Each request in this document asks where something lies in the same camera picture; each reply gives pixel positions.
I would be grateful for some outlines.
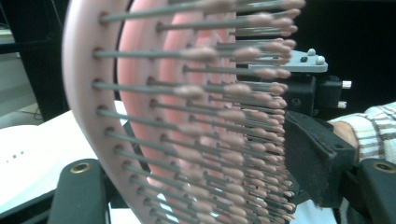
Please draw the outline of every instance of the hair brush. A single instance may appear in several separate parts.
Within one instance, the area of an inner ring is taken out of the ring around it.
[[[286,78],[300,0],[72,1],[70,107],[142,223],[286,223]],[[237,36],[268,36],[235,41]],[[267,63],[248,70],[237,63]],[[259,77],[260,83],[238,81]],[[120,95],[126,114],[117,113]],[[131,123],[129,135],[120,119]]]

